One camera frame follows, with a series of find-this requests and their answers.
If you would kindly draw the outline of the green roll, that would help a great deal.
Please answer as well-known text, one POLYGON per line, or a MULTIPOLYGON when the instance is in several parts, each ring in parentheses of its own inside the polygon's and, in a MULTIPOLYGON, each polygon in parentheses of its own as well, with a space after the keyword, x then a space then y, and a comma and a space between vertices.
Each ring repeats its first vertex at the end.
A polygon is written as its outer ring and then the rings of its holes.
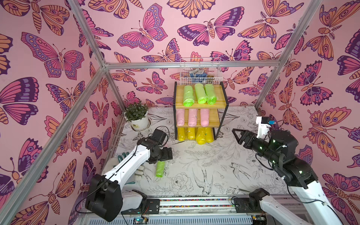
POLYGON ((207 102, 207 95, 204 85, 202 83, 196 83, 194 88, 198 104, 205 104, 207 102))
POLYGON ((216 104, 217 96, 216 96, 216 93, 215 93, 214 85, 211 84, 211 83, 208 83, 208 84, 206 84, 204 86, 204 89, 205 89, 205 93, 206 93, 206 96, 207 96, 207 103, 209 105, 216 104))
POLYGON ((165 166, 166 166, 165 161, 158 161, 157 162, 156 172, 155 172, 155 176, 157 178, 162 178, 164 176, 165 166))
POLYGON ((191 107, 195 102, 194 91, 191 85, 185 85, 183 91, 183 105, 185 107, 191 107))

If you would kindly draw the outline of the yellow roll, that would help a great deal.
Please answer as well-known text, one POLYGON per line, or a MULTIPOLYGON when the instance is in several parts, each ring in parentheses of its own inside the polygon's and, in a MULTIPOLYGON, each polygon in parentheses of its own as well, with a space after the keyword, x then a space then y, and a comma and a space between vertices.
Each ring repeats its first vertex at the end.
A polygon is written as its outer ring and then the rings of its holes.
POLYGON ((189 127, 187 129, 187 139, 195 140, 196 139, 196 129, 194 127, 189 127))
POLYGON ((206 134, 205 134, 205 128, 199 127, 196 132, 196 142, 199 145, 206 144, 206 134))
POLYGON ((210 127, 205 128, 205 140, 207 143, 214 142, 213 130, 210 127))
POLYGON ((177 131, 178 131, 178 141, 179 142, 185 141, 186 140, 185 128, 179 127, 177 131))

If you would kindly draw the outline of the pink roll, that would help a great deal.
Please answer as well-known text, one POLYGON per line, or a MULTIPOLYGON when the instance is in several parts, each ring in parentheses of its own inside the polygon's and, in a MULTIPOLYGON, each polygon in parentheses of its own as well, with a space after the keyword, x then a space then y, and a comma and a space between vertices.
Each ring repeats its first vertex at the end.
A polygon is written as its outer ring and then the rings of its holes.
POLYGON ((185 109, 176 110, 176 123, 178 127, 185 125, 185 109))
POLYGON ((209 126, 209 123, 210 123, 210 110, 205 109, 205 108, 200 109, 200 117, 201 117, 201 122, 200 122, 201 126, 202 127, 209 126))
POLYGON ((195 127, 197 125, 197 109, 188 110, 188 126, 195 127))

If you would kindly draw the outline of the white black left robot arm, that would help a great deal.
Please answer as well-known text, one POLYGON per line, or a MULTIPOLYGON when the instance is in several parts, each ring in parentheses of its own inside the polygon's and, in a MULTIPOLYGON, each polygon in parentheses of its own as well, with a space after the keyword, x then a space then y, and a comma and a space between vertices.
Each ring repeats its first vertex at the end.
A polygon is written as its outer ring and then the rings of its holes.
POLYGON ((173 159, 172 148, 166 146, 169 137, 169 131, 155 129, 150 136, 139 139, 130 154, 118 165, 103 175, 94 175, 89 192, 84 197, 85 209, 107 222, 127 211, 144 214, 149 209, 147 195, 123 188, 143 163, 156 164, 173 159))

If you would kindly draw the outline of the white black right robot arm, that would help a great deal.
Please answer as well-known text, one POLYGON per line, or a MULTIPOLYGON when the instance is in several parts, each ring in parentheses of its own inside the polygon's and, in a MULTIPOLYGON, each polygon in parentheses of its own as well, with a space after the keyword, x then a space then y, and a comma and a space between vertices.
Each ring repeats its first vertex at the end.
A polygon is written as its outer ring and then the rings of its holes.
POLYGON ((310 164, 295 156, 298 141, 290 132, 272 131, 269 141, 249 130, 234 128, 232 133, 239 145, 270 163, 284 180, 289 195, 305 206, 315 225, 342 224, 310 164))

